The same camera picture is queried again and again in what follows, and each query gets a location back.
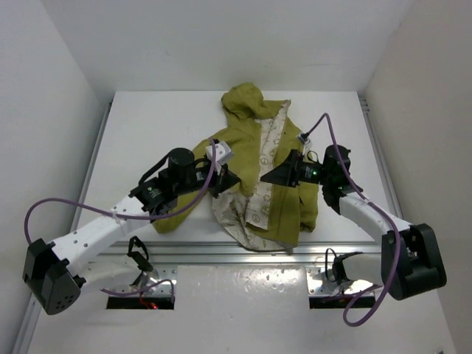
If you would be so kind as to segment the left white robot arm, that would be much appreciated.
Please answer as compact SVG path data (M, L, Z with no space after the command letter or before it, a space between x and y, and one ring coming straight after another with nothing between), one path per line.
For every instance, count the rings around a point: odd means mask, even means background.
M161 285L136 230L183 214L206 193L218 197L238 184L228 167L233 155L225 142L211 142L200 159L174 148L111 210L90 206L99 217L85 226L48 243L30 240L23 280L46 314L65 311L86 291L125 297L115 289L129 285L129 296L142 296Z

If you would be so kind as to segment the olive green hooded jacket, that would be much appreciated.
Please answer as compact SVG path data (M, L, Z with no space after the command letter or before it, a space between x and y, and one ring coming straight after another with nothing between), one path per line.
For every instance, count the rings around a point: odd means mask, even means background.
M281 187L260 177L301 151L301 130L288 117L290 100L266 100L252 83L221 98L227 126L213 135L234 156L229 170L240 183L212 199L216 221L241 246L253 251L292 249L302 231L312 232L318 215L318 187Z

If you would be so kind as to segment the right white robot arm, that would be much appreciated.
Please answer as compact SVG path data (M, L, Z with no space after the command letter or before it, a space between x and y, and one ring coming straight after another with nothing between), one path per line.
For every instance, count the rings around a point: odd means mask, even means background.
M366 198L350 178L350 150L338 145L326 148L322 162L307 162L298 150L261 177L262 182L284 187L316 184L325 203L352 221L381 248L379 254L354 251L337 255L324 274L343 286L365 280L383 286L396 300L442 288L447 275L434 230L426 223L414 225Z

